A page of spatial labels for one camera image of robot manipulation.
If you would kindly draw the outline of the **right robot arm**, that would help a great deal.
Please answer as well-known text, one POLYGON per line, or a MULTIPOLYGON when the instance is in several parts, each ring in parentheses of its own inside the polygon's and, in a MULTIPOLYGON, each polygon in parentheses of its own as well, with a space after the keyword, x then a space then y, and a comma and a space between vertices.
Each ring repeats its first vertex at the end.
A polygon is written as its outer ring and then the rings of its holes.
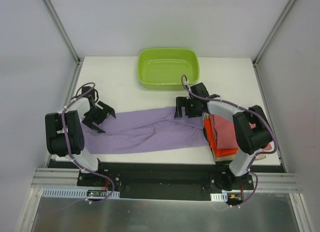
POLYGON ((186 115, 189 118, 200 117, 207 113, 218 115, 233 123, 238 150, 228 169, 215 180, 215 185, 227 191, 237 189, 250 172, 257 155, 263 154, 268 144, 277 143, 263 109, 259 105, 245 108, 218 95, 210 95, 203 83, 189 86, 182 81, 187 97, 176 97, 174 118, 186 115))

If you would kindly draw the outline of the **purple t shirt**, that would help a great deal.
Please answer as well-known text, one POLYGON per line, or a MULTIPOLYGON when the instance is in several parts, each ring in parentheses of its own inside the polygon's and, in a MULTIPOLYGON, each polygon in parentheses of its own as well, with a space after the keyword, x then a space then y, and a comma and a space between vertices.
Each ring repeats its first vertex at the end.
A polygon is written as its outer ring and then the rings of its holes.
POLYGON ((174 107, 118 113, 100 125, 102 133, 83 125, 85 147, 91 154, 129 154, 208 145, 201 117, 174 114, 174 107))

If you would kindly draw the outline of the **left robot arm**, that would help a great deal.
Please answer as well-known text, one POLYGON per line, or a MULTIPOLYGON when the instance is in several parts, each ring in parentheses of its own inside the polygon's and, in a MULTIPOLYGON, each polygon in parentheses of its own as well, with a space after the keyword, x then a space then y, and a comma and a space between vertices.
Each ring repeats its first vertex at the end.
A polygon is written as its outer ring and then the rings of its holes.
POLYGON ((76 165, 94 186, 101 186, 106 175, 100 160, 85 147, 82 126, 103 134, 99 126, 110 116, 116 118, 114 108, 100 101, 94 82, 85 83, 62 110, 45 115, 47 150, 51 155, 65 157, 76 165))

